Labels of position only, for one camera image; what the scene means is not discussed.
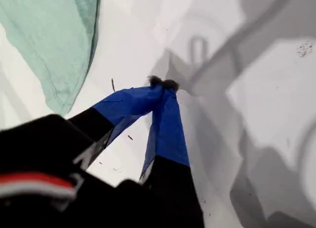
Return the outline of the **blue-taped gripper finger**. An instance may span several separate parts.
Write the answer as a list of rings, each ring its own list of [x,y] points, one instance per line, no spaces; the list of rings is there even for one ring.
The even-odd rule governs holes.
[[[173,80],[151,79],[162,97],[152,110],[152,125],[141,174],[155,199],[158,222],[166,228],[202,228],[198,202]]]
[[[162,98],[163,81],[151,76],[149,83],[149,86],[116,91],[69,119],[93,141],[89,148],[76,156],[74,164],[87,169],[125,129],[154,109]]]

